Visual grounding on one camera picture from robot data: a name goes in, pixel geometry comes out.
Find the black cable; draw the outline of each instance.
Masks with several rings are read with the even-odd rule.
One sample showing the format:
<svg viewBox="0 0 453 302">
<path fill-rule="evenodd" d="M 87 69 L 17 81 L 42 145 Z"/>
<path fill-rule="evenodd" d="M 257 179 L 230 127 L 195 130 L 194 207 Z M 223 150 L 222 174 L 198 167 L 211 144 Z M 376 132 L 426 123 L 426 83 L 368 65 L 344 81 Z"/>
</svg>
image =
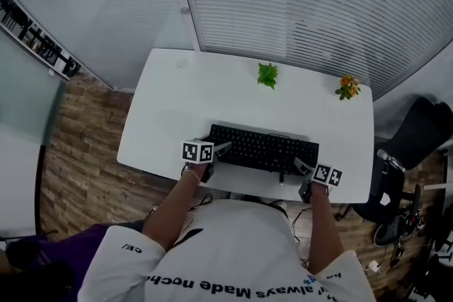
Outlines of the black cable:
<svg viewBox="0 0 453 302">
<path fill-rule="evenodd" d="M 296 221 L 297 221 L 297 219 L 302 215 L 302 213 L 303 213 L 304 211 L 308 211 L 308 210 L 311 210 L 311 207 L 302 209 L 302 210 L 297 214 L 297 216 L 294 218 L 294 220 L 292 221 L 292 224 L 291 224 L 291 228 L 292 228 L 292 236 L 294 236 L 294 238 L 297 240 L 297 242 L 296 242 L 296 246 L 297 246 L 297 247 L 300 246 L 300 239 L 296 236 Z"/>
<path fill-rule="evenodd" d="M 183 176 L 185 169 L 189 166 L 189 163 L 185 163 L 183 168 L 181 169 L 181 176 Z"/>
<path fill-rule="evenodd" d="M 381 262 L 377 265 L 378 268 L 382 266 L 382 263 L 384 263 L 385 256 L 387 255 L 387 247 L 388 246 L 389 246 L 388 244 L 385 246 L 384 256 L 382 257 Z"/>
<path fill-rule="evenodd" d="M 192 211 L 199 207 L 203 207 L 204 205 L 211 204 L 213 201 L 214 201 L 214 197 L 211 194 L 206 194 L 199 204 L 189 208 L 188 211 Z"/>
<path fill-rule="evenodd" d="M 306 258 L 306 259 L 300 258 L 300 260 L 302 261 L 302 267 L 306 269 L 309 266 L 309 259 L 308 258 Z"/>
</svg>

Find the orange flower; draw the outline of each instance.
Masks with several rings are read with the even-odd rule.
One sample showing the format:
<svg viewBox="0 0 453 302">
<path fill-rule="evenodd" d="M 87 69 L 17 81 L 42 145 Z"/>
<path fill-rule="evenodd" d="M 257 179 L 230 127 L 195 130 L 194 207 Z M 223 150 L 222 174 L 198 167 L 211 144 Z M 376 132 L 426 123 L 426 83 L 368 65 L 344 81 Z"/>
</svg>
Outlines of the orange flower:
<svg viewBox="0 0 453 302">
<path fill-rule="evenodd" d="M 340 81 L 340 85 L 343 87 L 343 86 L 346 86 L 348 85 L 349 83 L 352 82 L 352 77 L 351 76 L 344 76 L 341 81 Z"/>
<path fill-rule="evenodd" d="M 353 84 L 351 86 L 351 89 L 349 90 L 350 94 L 354 97 L 355 95 L 357 95 L 357 85 L 356 84 Z"/>
</svg>

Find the electronic equipment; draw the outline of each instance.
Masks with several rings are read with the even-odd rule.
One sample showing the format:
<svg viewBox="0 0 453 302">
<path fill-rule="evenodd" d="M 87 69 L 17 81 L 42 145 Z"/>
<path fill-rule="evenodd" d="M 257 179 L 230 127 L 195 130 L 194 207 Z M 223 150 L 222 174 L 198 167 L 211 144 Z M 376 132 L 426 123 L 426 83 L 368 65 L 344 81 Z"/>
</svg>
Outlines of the electronic equipment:
<svg viewBox="0 0 453 302">
<path fill-rule="evenodd" d="M 313 168 L 311 168 L 310 165 L 307 165 L 305 162 L 303 162 L 297 156 L 294 157 L 294 166 L 296 166 L 297 170 L 304 177 L 309 176 L 310 173 L 313 172 Z"/>
<path fill-rule="evenodd" d="M 218 158 L 227 153 L 232 146 L 231 141 L 215 145 L 212 142 L 203 140 L 190 140 L 183 142 L 183 161 L 185 165 L 181 171 L 181 176 L 191 163 L 207 163 L 205 172 L 201 177 L 201 181 L 206 183 L 214 175 L 214 164 Z"/>
<path fill-rule="evenodd" d="M 231 150 L 220 156 L 219 161 L 280 173 L 280 182 L 284 174 L 300 175 L 294 165 L 295 158 L 311 168 L 315 168 L 318 161 L 318 144 L 278 134 L 261 134 L 213 124 L 209 136 L 203 141 L 214 145 L 231 141 Z"/>
</svg>

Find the green plant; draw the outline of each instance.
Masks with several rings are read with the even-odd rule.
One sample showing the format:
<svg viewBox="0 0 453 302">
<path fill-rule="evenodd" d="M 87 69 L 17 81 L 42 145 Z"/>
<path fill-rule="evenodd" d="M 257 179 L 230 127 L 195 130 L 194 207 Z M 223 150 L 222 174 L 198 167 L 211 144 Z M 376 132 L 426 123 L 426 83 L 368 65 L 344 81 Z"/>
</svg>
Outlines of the green plant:
<svg viewBox="0 0 453 302">
<path fill-rule="evenodd" d="M 275 84 L 277 84 L 275 81 L 278 75 L 277 66 L 273 66 L 272 63 L 269 63 L 267 66 L 261 63 L 259 63 L 259 65 L 260 69 L 258 70 L 258 83 L 262 83 L 274 89 Z"/>
</svg>

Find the wooden floor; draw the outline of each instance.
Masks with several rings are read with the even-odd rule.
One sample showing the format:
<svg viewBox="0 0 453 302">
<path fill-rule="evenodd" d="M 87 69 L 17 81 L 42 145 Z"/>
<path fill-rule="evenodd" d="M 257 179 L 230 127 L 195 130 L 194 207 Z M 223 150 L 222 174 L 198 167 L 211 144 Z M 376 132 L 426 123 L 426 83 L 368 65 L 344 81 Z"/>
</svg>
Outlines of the wooden floor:
<svg viewBox="0 0 453 302">
<path fill-rule="evenodd" d="M 149 209 L 159 204 L 175 182 L 120 165 L 116 154 L 132 95 L 103 88 L 87 74 L 75 76 L 67 87 L 59 110 L 50 146 L 45 154 L 42 172 L 40 220 L 44 231 L 57 229 L 52 238 L 61 240 L 94 223 L 143 219 Z M 442 156 L 434 153 L 415 170 L 407 173 L 406 190 L 415 184 L 442 182 Z M 196 200 L 211 192 L 214 198 L 228 197 L 225 192 L 200 188 Z M 435 200 L 435 192 L 424 192 L 422 210 Z M 291 221 L 307 205 L 288 202 Z M 344 209 L 335 205 L 336 211 Z M 372 242 L 375 224 L 351 212 L 337 223 L 347 249 L 357 252 L 362 265 L 384 257 L 384 248 Z M 304 212 L 295 228 L 301 241 L 302 258 L 308 258 L 311 212 Z M 410 259 L 416 257 L 425 239 L 416 234 L 405 243 L 406 253 L 391 269 L 392 247 L 382 264 L 383 274 L 366 272 L 376 297 L 392 301 L 392 294 L 401 296 L 405 290 L 398 284 L 411 269 Z"/>
</svg>

